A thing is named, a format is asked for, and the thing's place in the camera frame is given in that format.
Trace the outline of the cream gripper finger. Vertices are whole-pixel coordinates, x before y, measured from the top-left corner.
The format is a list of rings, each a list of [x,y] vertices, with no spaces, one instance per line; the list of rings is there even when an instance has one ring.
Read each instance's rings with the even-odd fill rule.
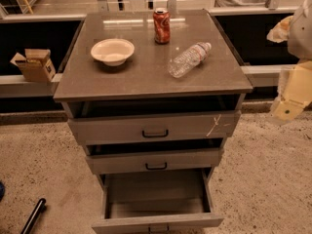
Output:
[[[267,34],[266,39],[275,42],[281,43],[287,41],[289,38],[290,24],[292,16],[288,16],[281,21],[279,21]]]
[[[297,117],[304,107],[296,102],[276,98],[271,106],[271,115],[281,121],[291,121]]]

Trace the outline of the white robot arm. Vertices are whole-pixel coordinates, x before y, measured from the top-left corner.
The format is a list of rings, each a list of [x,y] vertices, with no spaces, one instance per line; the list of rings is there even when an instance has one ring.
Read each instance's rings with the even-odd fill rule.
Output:
[[[292,16],[278,22],[266,38],[275,43],[286,41],[288,52],[299,62],[279,75],[278,95],[270,114],[279,124],[297,117],[312,102],[312,0],[304,0]]]

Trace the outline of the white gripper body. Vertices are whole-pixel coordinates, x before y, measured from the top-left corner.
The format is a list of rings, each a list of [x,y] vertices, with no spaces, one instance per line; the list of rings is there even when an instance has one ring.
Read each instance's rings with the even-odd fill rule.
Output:
[[[287,85],[282,92],[285,101],[305,107],[312,102],[312,61],[301,60],[289,71]]]

